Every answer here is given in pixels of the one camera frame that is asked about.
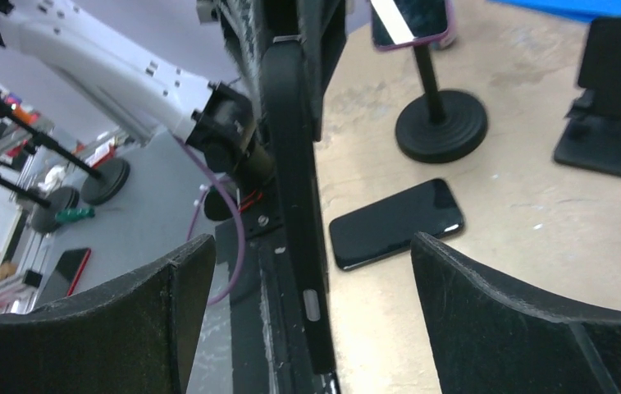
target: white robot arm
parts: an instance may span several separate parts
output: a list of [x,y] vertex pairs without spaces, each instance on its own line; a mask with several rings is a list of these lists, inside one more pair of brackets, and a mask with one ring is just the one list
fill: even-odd
[[211,98],[209,81],[155,56],[70,0],[15,0],[0,13],[9,49],[44,62],[90,91],[154,117],[187,140],[192,114]]

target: table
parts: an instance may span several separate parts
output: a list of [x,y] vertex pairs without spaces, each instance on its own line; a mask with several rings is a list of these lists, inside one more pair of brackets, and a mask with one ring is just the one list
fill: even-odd
[[[545,290],[621,309],[621,179],[551,159],[580,94],[574,86],[586,26],[484,0],[455,6],[459,41],[433,54],[436,74],[441,88],[466,89],[484,102],[484,143],[455,163],[407,159],[394,129],[421,93],[411,52],[377,53],[370,28],[358,30],[326,93],[316,147],[325,225],[442,177],[467,221],[448,245]],[[330,265],[343,392],[439,392],[409,255],[351,273],[331,257]]]

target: red phone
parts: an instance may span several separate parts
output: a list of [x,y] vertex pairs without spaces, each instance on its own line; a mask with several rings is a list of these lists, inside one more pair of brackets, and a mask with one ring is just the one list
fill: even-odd
[[379,51],[427,44],[445,48],[455,38],[450,0],[371,0],[371,15]]

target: beige tabletop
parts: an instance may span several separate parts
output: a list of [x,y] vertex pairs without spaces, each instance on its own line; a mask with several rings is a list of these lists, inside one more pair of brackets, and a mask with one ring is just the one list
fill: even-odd
[[[466,89],[484,102],[484,143],[450,164],[406,158],[394,129],[421,93],[412,54],[376,53],[370,28],[356,31],[327,91],[316,147],[325,225],[442,177],[467,223],[448,245],[548,291],[621,309],[621,179],[551,159],[579,95],[586,26],[484,0],[455,6],[459,41],[434,53],[436,74],[441,88]],[[330,264],[344,392],[439,392],[409,254],[350,273]]]

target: black smartphone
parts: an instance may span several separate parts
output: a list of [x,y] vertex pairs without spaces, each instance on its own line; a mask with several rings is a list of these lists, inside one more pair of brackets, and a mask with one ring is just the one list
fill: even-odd
[[57,267],[47,279],[35,305],[42,306],[73,294],[80,274],[90,258],[89,248],[67,250],[57,261]]
[[450,0],[371,0],[373,45],[388,51],[442,42],[451,14]]
[[334,219],[330,239],[336,265],[349,271],[406,251],[417,232],[443,238],[463,229],[448,184],[434,179]]

